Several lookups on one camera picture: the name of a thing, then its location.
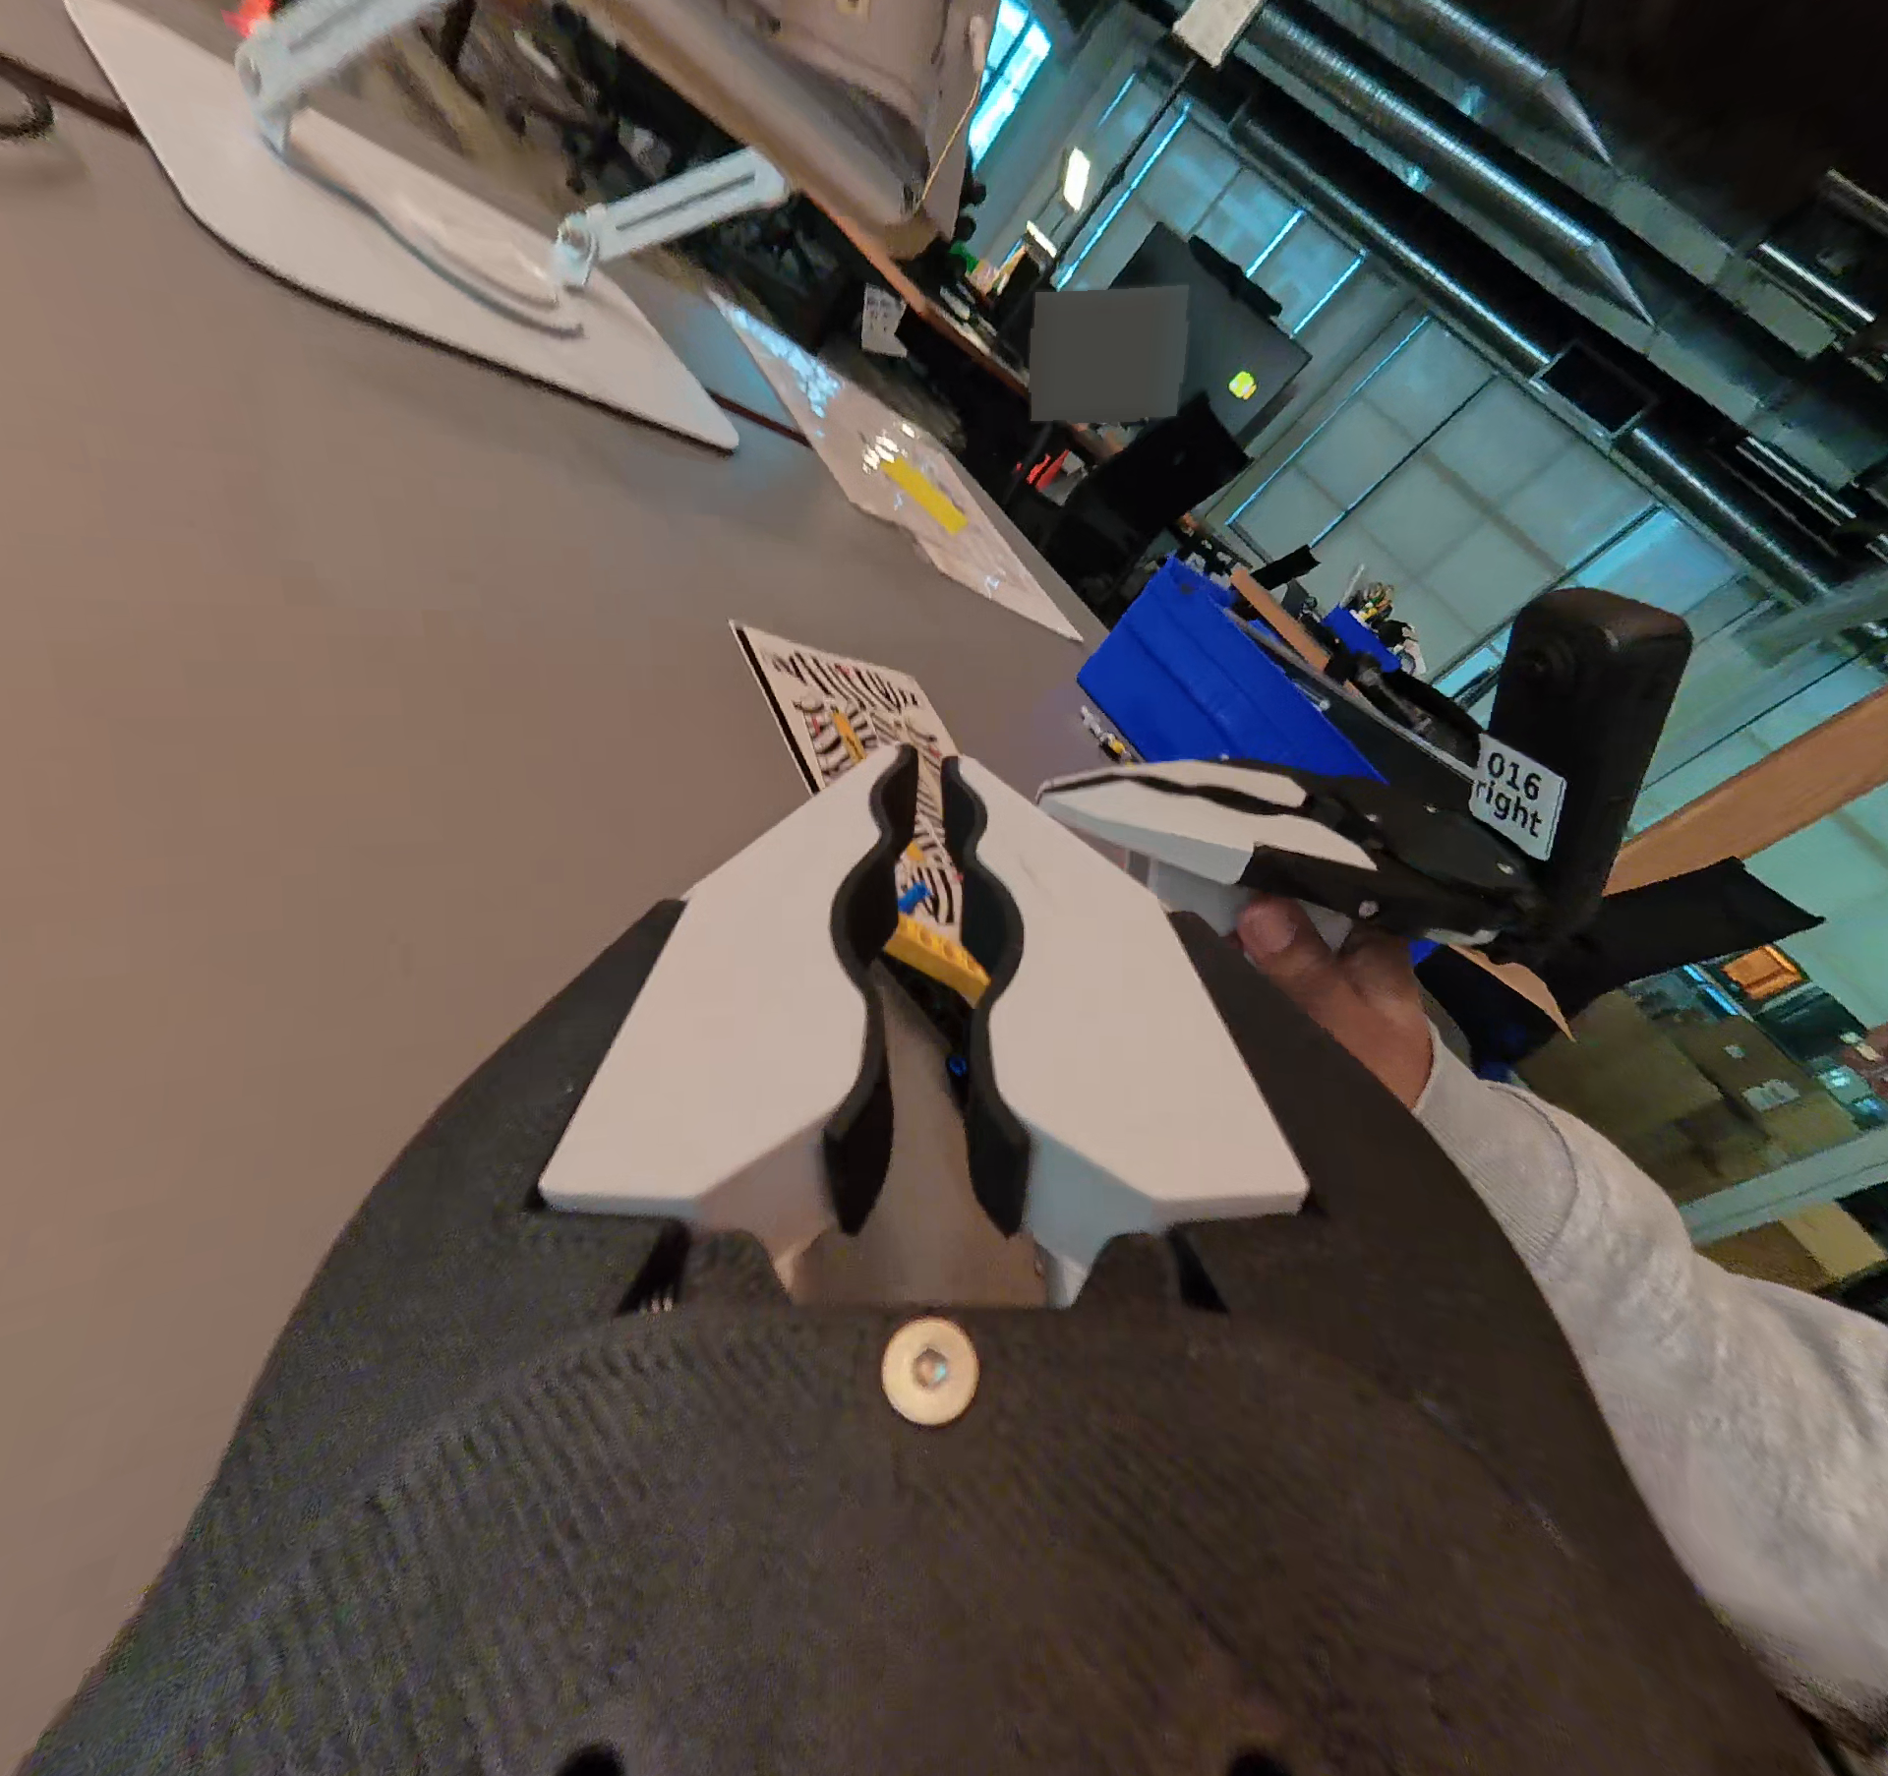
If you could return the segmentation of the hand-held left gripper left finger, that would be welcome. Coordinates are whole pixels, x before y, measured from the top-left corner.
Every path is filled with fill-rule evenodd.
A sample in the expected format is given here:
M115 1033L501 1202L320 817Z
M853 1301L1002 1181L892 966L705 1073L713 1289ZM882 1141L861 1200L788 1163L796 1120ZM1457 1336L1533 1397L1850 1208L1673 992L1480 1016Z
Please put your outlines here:
M892 1147L870 978L914 829L916 754L884 748L668 907L538 1179L546 1208L766 1248L861 1234Z

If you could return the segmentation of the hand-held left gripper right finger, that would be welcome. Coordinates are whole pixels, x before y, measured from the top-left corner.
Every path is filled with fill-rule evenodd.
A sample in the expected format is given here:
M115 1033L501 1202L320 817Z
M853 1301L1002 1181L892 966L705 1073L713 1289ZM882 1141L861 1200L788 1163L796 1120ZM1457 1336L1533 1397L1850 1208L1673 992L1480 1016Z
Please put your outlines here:
M959 933L986 976L965 1045L971 1189L1067 1309L1108 1244L1289 1218L1309 1177L1183 937L1132 874L996 778L939 768Z

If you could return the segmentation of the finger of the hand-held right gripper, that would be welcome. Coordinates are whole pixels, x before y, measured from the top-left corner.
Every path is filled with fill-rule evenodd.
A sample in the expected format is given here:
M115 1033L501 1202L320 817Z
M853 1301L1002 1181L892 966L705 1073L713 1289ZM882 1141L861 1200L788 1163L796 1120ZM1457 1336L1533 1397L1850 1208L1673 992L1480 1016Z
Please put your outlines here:
M1313 793L1303 776L1238 760L1169 760L1124 766L1124 782L1144 791L1215 805L1242 815L1309 815Z
M1124 768L1047 782L1036 807L1071 833L1213 888L1378 894L1378 860L1356 835L1331 823L1339 797L1301 778L1313 793L1309 813L1240 813L1165 797L1124 782Z

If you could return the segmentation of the lego technic assembly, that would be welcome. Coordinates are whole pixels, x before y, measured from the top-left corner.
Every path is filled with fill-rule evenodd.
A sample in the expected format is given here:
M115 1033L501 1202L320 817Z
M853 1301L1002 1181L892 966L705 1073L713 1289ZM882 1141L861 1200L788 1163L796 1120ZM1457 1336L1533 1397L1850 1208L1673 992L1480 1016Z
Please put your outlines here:
M880 961L941 1049L947 1090L963 1104L971 1021L986 990L979 962L935 919L935 894L912 882L898 892L898 921Z

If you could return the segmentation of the person's right forearm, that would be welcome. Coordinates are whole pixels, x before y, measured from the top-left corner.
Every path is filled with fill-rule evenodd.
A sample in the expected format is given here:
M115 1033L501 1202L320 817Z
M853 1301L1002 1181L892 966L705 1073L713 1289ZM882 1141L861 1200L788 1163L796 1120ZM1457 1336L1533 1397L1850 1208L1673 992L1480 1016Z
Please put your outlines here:
M1883 1773L1883 1324L1698 1256L1604 1136L1431 1051L1415 1118L1543 1295L1669 1553L1779 1694Z

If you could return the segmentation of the person's right hand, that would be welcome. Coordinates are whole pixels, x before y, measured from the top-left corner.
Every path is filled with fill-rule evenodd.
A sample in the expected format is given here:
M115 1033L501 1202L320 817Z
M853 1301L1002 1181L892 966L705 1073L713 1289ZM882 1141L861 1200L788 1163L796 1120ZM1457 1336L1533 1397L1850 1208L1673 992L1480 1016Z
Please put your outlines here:
M1437 1041L1399 943L1352 933L1333 947L1303 907L1274 896L1240 911L1234 939L1246 962L1403 1108L1419 1108Z

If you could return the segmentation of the blue storage bin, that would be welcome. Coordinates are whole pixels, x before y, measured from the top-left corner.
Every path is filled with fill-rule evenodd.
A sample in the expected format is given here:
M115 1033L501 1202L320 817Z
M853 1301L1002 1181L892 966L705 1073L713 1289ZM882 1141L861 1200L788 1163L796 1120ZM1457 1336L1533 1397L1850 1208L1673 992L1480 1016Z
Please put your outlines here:
M1464 811L1474 770L1370 703L1287 665L1232 593L1165 561L1075 673L1087 703L1144 764L1250 762L1362 776Z

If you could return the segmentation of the wooden board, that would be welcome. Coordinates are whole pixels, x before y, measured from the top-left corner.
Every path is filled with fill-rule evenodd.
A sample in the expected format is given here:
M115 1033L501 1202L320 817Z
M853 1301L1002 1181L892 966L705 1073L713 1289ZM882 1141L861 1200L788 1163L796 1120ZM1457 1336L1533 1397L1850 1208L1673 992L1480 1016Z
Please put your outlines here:
M1604 894L1748 862L1883 784L1885 693L1877 691L1630 839Z

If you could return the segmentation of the zebra striped sticker sheet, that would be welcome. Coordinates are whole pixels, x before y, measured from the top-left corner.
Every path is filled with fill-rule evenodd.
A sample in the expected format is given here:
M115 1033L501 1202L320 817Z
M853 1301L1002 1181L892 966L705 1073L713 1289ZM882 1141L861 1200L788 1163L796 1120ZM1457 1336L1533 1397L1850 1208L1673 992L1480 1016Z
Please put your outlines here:
M918 681L739 620L727 630L809 795L884 748L914 750L916 805L896 868L898 909L939 937L961 939L961 878L945 848L939 787L941 764L957 748Z

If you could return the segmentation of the clear plastic parts bag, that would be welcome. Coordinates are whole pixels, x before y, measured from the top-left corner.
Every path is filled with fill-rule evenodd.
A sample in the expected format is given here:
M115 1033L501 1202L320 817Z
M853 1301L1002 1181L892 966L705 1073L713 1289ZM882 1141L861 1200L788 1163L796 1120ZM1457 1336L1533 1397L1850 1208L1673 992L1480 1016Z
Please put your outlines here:
M737 302L719 294L709 294L709 302L764 376L798 435L837 481L859 481L902 455L902 422L882 402Z
M904 420L811 422L804 435L843 498L908 540L947 583L1059 640L1077 642L1055 599L994 524L979 490Z

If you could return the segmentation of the dark background monitor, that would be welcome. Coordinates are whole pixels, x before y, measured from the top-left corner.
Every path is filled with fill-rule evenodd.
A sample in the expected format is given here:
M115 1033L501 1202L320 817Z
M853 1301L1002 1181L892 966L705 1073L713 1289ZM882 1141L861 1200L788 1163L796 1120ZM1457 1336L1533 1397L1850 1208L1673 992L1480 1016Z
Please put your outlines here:
M1181 404L1199 398L1222 433L1250 447L1289 400L1309 351L1281 325L1280 304L1199 235L1146 231L1114 288L1179 288L1187 296Z

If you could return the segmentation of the white monitor stand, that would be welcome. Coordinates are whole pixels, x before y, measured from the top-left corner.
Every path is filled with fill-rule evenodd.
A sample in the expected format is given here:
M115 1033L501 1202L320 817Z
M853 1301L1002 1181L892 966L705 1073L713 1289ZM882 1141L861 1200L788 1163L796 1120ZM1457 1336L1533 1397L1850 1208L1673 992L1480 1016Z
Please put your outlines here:
M310 111L312 95L450 0L288 0L231 60L115 0L60 0L200 229L312 300L725 457L711 394L605 276L631 254L772 209L784 174L741 148L554 233Z

